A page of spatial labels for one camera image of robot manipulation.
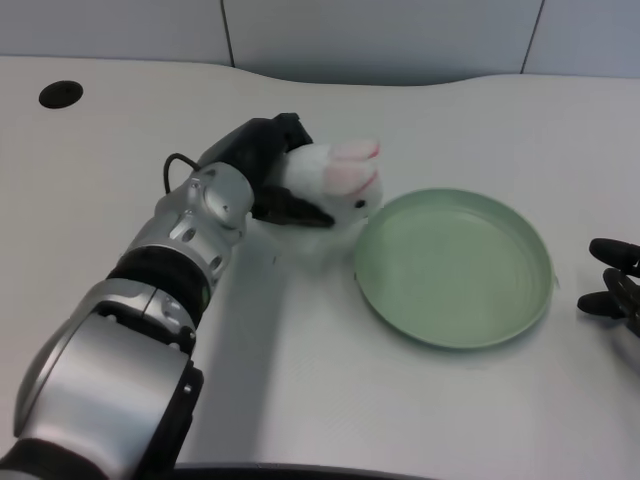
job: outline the plate rim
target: plate rim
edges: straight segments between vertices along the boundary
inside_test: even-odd
[[[389,321],[381,312],[380,310],[374,305],[374,303],[369,299],[369,297],[367,296],[367,293],[365,292],[365,289],[362,286],[362,283],[358,277],[358,252],[362,251],[361,245],[362,243],[365,241],[365,237],[367,236],[367,232],[370,231],[370,228],[373,221],[376,219],[376,217],[378,217],[378,215],[381,215],[384,208],[391,206],[394,203],[399,202],[400,200],[404,200],[407,197],[413,196],[413,195],[418,195],[418,194],[422,194],[422,193],[426,193],[426,192],[451,192],[451,193],[463,193],[466,195],[472,195],[472,196],[478,196],[478,197],[482,197],[486,200],[489,200],[491,202],[494,202],[495,204],[497,204],[498,206],[513,212],[516,216],[518,216],[533,232],[533,234],[535,235],[535,237],[538,239],[538,241],[540,242],[540,245],[542,246],[542,250],[544,252],[544,257],[545,260],[547,262],[547,265],[549,266],[549,279],[548,279],[548,288],[547,291],[545,292],[545,296],[544,296],[544,301],[541,302],[540,307],[535,311],[535,313],[531,316],[531,319],[526,322],[524,324],[524,326],[520,329],[518,329],[515,332],[509,333],[508,335],[502,336],[498,339],[494,339],[488,342],[483,342],[483,343],[475,343],[475,344],[458,344],[458,343],[454,343],[454,342],[440,342],[440,341],[433,341],[433,340],[427,340],[424,339],[422,337],[420,337],[419,335],[416,335],[415,333],[412,333],[410,331],[407,331],[405,329],[400,328],[398,325],[392,323],[391,321]],[[360,292],[362,293],[363,297],[365,298],[365,301],[371,306],[371,308],[373,308],[373,310],[375,310],[376,314],[385,321],[385,323],[387,323],[389,326],[393,327],[395,330],[403,333],[404,335],[407,335],[415,340],[418,340],[422,343],[426,343],[428,345],[433,345],[436,347],[443,347],[443,348],[451,348],[451,349],[456,349],[456,350],[473,350],[473,349],[480,349],[480,348],[486,348],[486,347],[491,347],[494,345],[498,345],[504,342],[507,342],[517,336],[519,336],[520,334],[526,332],[527,330],[529,330],[531,327],[533,327],[536,323],[538,323],[542,317],[545,315],[545,313],[547,312],[549,305],[551,304],[551,299],[553,297],[553,291],[554,291],[554,279],[555,279],[555,269],[553,267],[553,261],[551,260],[551,255],[549,253],[549,249],[547,247],[547,244],[545,243],[544,239],[542,238],[542,236],[540,235],[540,233],[538,232],[538,230],[533,226],[533,224],[527,220],[527,218],[522,215],[519,211],[517,211],[515,208],[510,207],[509,205],[507,205],[506,203],[497,200],[489,195],[485,195],[483,193],[478,193],[478,192],[474,192],[471,190],[464,190],[464,189],[460,189],[460,188],[447,188],[447,187],[436,187],[436,188],[423,188],[423,189],[418,189],[418,190],[413,190],[410,192],[406,192],[403,193],[395,198],[393,198],[392,200],[390,200],[389,202],[387,202],[382,209],[380,209],[380,211],[378,213],[376,213],[371,219],[370,221],[367,223],[367,225],[363,228],[362,232],[360,233],[360,235],[358,236],[358,240],[356,241],[356,246],[355,246],[355,253],[354,253],[354,271],[355,271],[355,278],[356,278],[356,283],[358,284],[358,288],[360,289]]]

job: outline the green plate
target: green plate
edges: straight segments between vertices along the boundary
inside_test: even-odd
[[[414,338],[450,348],[504,342],[542,317],[553,267],[534,228],[476,193],[395,199],[358,240],[356,278],[373,308]]]

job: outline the white table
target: white table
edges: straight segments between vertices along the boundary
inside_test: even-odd
[[[80,82],[82,100],[40,107],[40,90],[61,79]],[[638,478],[640,341],[575,303],[603,288],[592,238],[640,243],[640,81],[593,78],[355,87],[0,58],[0,450],[29,361],[151,215],[164,158],[198,157],[247,119],[286,111],[319,142],[378,136],[387,199],[449,186],[513,206],[544,237],[559,286],[547,318],[516,341],[435,350],[374,318],[348,256],[311,275],[252,225],[198,331],[206,383],[181,460]],[[186,173],[175,170],[174,183]]]

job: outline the stuffed bunny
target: stuffed bunny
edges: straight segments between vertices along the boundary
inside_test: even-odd
[[[368,217],[382,201],[382,184],[373,160],[375,140],[337,145],[310,144],[292,150],[274,169],[267,184],[284,187],[331,217],[330,228],[269,225],[282,246],[305,254]]]

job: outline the white wall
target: white wall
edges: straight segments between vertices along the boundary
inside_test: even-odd
[[[640,77],[640,1],[547,0],[525,73]]]
[[[236,66],[329,83],[520,73],[541,0],[228,0]]]
[[[0,0],[0,55],[230,63],[219,0]]]
[[[640,78],[639,19],[639,0],[0,0],[0,55],[235,59],[310,82]]]

